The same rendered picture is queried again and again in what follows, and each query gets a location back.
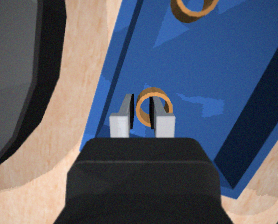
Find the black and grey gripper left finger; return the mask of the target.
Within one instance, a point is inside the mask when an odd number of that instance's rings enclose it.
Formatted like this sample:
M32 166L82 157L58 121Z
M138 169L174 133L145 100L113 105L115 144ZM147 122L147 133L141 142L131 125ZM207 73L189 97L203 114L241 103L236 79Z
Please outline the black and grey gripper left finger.
M134 122L134 94L126 94L118 113L109 117L110 137L130 137Z

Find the blue crate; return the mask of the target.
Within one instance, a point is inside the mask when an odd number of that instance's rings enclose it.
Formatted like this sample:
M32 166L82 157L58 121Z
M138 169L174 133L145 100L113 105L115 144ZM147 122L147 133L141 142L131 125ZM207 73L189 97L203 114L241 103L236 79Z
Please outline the blue crate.
M174 137L200 143L221 195L238 199L278 141L278 0L219 0L183 23L171 0L122 0L79 151L110 137L109 116L134 94L130 137L155 137L136 115L146 88L166 93Z

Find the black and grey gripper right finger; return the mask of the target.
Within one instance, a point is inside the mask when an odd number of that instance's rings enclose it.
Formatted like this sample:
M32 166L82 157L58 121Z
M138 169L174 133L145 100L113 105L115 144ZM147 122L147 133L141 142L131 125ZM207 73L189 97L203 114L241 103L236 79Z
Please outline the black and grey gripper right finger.
M158 96L149 97L149 117L155 137L174 137L175 116L165 112Z

